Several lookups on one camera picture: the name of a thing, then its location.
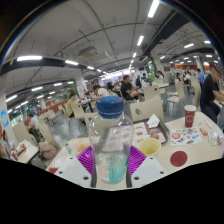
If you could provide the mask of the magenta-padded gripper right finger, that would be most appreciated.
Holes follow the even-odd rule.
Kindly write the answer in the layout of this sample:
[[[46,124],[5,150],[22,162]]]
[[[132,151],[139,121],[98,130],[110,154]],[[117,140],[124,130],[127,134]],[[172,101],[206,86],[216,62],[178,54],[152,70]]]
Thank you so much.
[[[131,147],[126,174],[128,188],[143,187],[167,175],[154,156],[146,156],[136,147]]]

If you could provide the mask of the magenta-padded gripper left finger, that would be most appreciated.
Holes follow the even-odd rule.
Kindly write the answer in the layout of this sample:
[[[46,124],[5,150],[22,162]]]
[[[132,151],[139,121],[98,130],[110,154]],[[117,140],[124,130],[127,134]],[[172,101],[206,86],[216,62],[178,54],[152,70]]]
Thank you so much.
[[[85,188],[95,188],[97,175],[92,148],[88,146],[77,157],[66,158],[55,175]]]

